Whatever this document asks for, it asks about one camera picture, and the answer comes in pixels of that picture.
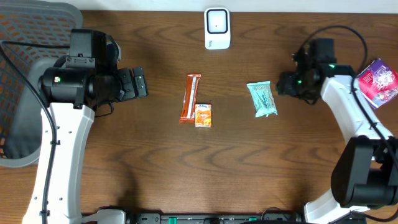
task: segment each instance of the teal snack package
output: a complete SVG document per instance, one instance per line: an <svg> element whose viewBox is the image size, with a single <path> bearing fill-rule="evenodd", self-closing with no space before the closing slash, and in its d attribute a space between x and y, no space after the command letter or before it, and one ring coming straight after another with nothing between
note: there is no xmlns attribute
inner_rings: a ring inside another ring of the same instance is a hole
<svg viewBox="0 0 398 224"><path fill-rule="evenodd" d="M278 115L270 84L270 81L248 84L254 107L256 108L257 118L264 115L268 117L272 113Z"/></svg>

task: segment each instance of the white wall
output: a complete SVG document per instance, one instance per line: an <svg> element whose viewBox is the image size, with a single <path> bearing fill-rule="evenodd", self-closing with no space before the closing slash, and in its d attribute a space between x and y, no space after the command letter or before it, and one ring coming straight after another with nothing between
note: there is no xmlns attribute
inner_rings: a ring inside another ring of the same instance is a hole
<svg viewBox="0 0 398 224"><path fill-rule="evenodd" d="M232 12L398 13L398 0L45 0L81 10L204 11L224 6Z"/></svg>

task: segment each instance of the wooden table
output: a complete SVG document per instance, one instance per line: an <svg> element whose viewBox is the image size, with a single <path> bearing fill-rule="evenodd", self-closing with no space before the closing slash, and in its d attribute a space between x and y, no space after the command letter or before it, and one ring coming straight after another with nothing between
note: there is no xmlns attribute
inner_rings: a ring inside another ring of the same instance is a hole
<svg viewBox="0 0 398 224"><path fill-rule="evenodd" d="M118 103L96 119L81 179L81 209L104 205L164 213L260 213L297 210L330 188L345 148L329 107L273 91L278 115L254 117L246 84L294 70L290 54L315 29L351 26L365 36L369 61L398 69L398 16L372 14L232 13L228 50L204 46L202 12L85 11L85 27L111 34L123 67L144 67L150 95ZM335 38L340 63L357 69L363 50L344 30ZM199 103L213 105L213 127L179 124L186 73L202 73ZM398 100L376 111L398 134ZM0 223L22 220L36 166L0 168ZM371 212L390 216L395 207Z"/></svg>

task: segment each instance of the orange packet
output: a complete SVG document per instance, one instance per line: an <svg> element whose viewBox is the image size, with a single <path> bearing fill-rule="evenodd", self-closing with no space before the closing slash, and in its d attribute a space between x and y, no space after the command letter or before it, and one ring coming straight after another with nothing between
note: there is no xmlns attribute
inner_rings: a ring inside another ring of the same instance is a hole
<svg viewBox="0 0 398 224"><path fill-rule="evenodd" d="M195 122L195 104L197 102L198 83L201 74L188 74L180 123Z"/></svg>
<svg viewBox="0 0 398 224"><path fill-rule="evenodd" d="M195 127L211 127L211 105L195 105Z"/></svg>

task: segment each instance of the purple package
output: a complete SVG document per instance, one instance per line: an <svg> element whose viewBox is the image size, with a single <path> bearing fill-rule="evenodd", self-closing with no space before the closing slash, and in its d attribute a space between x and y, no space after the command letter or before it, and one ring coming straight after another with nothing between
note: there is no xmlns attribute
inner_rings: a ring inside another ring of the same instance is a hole
<svg viewBox="0 0 398 224"><path fill-rule="evenodd" d="M358 77L359 87L373 108L398 94L398 74L381 59L374 60Z"/></svg>

